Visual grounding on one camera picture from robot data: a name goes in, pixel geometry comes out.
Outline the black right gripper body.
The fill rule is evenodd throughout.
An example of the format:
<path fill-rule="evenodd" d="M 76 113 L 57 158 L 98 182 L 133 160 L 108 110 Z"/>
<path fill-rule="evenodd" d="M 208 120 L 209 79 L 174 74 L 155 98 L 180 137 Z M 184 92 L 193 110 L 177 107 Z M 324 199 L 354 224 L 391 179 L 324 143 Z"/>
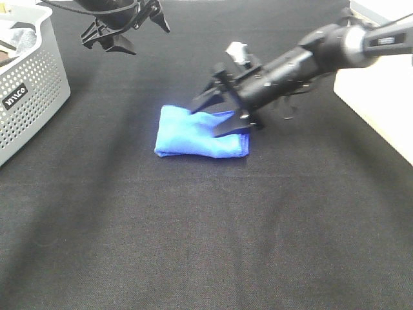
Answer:
<path fill-rule="evenodd" d="M 223 64 L 213 69 L 213 77 L 222 84 L 225 100 L 235 103 L 234 113 L 250 116 L 250 129 L 262 129 L 264 123 L 257 111 L 285 94 L 292 93 L 299 86 L 298 68 L 292 63 L 274 68 L 255 67 L 234 77 Z"/>

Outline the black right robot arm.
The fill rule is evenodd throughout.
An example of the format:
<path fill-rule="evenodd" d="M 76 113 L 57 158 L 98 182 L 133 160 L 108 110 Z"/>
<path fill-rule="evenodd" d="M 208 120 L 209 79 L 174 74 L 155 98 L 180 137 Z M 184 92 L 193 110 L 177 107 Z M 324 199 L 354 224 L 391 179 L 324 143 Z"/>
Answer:
<path fill-rule="evenodd" d="M 256 111 L 277 100 L 310 91 L 321 76 L 346 68 L 366 68 L 381 56 L 412 53 L 412 22 L 400 18 L 372 26 L 352 14 L 306 35 L 293 49 L 262 64 L 247 44 L 233 41 L 226 49 L 236 67 L 233 75 L 218 63 L 212 80 L 189 107 L 191 113 L 223 102 L 237 106 L 234 114 L 216 125 L 216 138 L 244 134 L 261 127 Z"/>

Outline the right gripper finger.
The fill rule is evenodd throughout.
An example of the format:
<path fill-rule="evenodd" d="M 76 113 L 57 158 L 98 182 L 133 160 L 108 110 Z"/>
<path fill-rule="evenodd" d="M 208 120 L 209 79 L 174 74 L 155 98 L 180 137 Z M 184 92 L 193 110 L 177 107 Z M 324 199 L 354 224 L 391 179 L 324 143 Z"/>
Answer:
<path fill-rule="evenodd" d="M 215 138 L 232 134 L 248 134 L 250 132 L 250 116 L 242 112 L 235 113 L 213 129 Z"/>
<path fill-rule="evenodd" d="M 191 114 L 194 114 L 224 101 L 221 82 L 210 82 L 202 93 L 191 100 L 189 110 Z"/>

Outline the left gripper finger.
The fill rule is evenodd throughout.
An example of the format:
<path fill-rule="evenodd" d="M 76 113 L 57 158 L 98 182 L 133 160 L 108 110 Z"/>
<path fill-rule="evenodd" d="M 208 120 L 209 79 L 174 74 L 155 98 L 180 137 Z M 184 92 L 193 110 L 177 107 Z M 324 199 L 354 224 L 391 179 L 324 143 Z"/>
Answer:
<path fill-rule="evenodd" d="M 160 6 L 151 6 L 149 13 L 150 20 L 161 27 L 166 33 L 170 33 L 170 27 L 165 19 L 163 10 Z"/>
<path fill-rule="evenodd" d="M 121 34 L 109 38 L 105 51 L 136 55 L 134 44 Z"/>

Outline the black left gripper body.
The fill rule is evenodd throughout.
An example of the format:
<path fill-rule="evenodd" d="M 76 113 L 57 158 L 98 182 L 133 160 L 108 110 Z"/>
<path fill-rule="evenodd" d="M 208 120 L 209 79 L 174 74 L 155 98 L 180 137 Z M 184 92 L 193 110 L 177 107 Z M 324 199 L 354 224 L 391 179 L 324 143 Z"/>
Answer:
<path fill-rule="evenodd" d="M 103 50 L 110 37 L 123 35 L 131 28 L 138 29 L 149 18 L 150 7 L 159 1 L 80 1 L 79 4 L 95 17 L 81 34 L 83 46 L 91 49 L 98 42 Z"/>

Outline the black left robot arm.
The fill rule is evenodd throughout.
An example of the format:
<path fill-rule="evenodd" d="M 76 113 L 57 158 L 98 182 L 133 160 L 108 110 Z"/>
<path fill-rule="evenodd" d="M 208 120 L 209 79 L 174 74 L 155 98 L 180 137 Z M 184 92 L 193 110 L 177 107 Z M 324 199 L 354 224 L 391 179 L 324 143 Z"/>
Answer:
<path fill-rule="evenodd" d="M 159 1 L 76 1 L 83 8 L 82 10 L 62 6 L 53 1 L 46 3 L 63 10 L 94 17 L 94 21 L 80 35 L 82 45 L 88 49 L 91 49 L 94 43 L 99 43 L 105 52 L 135 55 L 134 44 L 123 34 L 131 28 L 135 30 L 141 28 L 147 19 L 160 26 L 166 33 L 170 32 Z"/>

